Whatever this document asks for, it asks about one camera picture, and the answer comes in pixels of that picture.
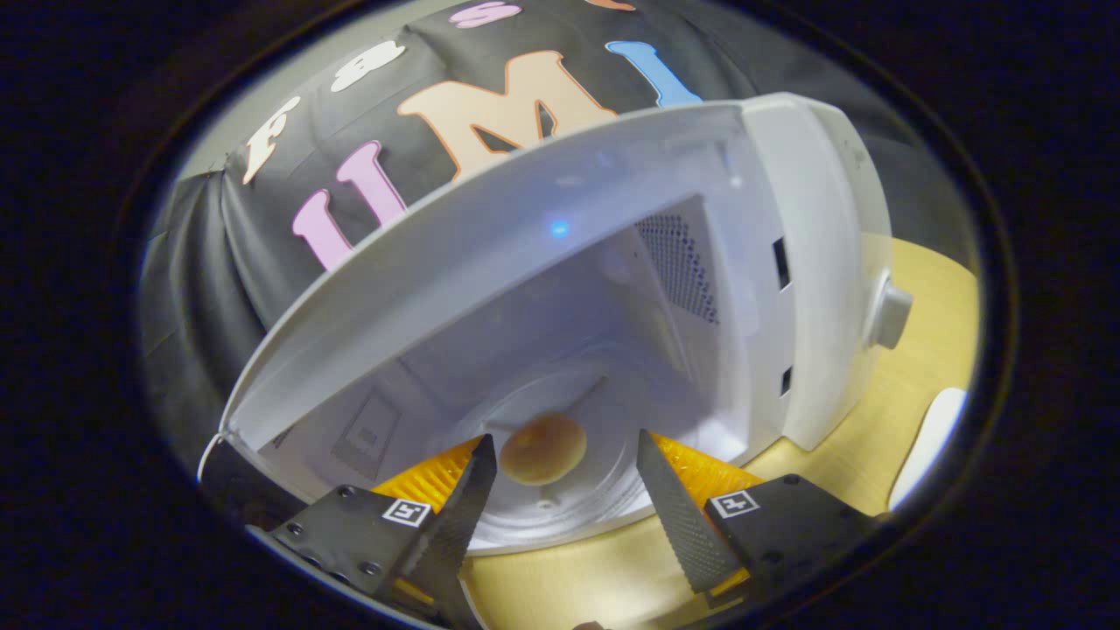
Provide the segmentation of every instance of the black cloth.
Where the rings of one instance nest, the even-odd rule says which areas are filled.
[[[971,267],[951,179],[892,108],[842,67],[734,10],[696,0],[633,0],[637,11],[584,0],[516,0],[523,11],[477,28],[448,17],[467,2],[372,37],[407,52],[333,93],[324,68],[293,92],[276,151],[249,185],[245,139],[220,172],[179,182],[155,219],[140,287],[143,364],[156,416],[184,466],[194,471],[214,435],[237,376],[268,330],[324,271],[292,220],[326,188],[329,212],[349,242],[379,228],[339,164],[379,140],[379,163],[405,204],[450,182],[455,164],[428,124],[396,108],[441,81],[505,91],[505,63],[557,50],[564,68],[604,108],[625,113],[655,105],[656,92],[604,46],[644,41],[704,101],[793,92],[843,110],[878,169],[896,237]],[[255,130],[246,130],[246,135]]]

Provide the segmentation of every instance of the vent grille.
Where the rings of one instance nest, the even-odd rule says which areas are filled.
[[[670,302],[719,325],[716,295],[689,224],[678,214],[659,214],[636,224]]]

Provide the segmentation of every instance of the letter m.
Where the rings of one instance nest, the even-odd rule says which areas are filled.
[[[544,137],[539,108],[552,118],[552,136],[617,117],[568,74],[562,58],[556,50],[539,50],[510,59],[505,64],[505,94],[445,81],[409,96],[396,112],[419,115],[431,127],[455,161],[455,180],[507,155],[491,150],[478,136],[479,129],[523,148]]]

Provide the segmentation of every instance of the table surface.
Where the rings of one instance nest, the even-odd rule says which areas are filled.
[[[894,239],[893,280],[914,296],[898,345],[879,353],[867,393],[812,452],[781,438],[744,469],[797,473],[866,515],[887,497],[934,396],[967,389],[976,358],[976,277],[932,250]],[[710,614],[689,589],[656,516],[557,547],[467,558],[460,576],[491,630],[673,628]]]

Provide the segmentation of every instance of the pink letter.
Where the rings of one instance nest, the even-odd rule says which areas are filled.
[[[477,7],[470,7],[455,13],[448,21],[455,22],[457,28],[475,28],[476,26],[494,22],[510,16],[516,16],[520,12],[521,7],[506,4],[505,2],[483,2]]]
[[[362,145],[338,167],[338,180],[353,182],[357,186],[362,198],[384,228],[404,216],[404,202],[377,164],[380,152],[381,142],[376,140]]]
[[[326,191],[315,193],[304,202],[304,206],[291,222],[292,233],[302,237],[307,244],[311,245],[315,257],[327,271],[342,265],[354,249],[327,212],[329,201],[330,194]]]

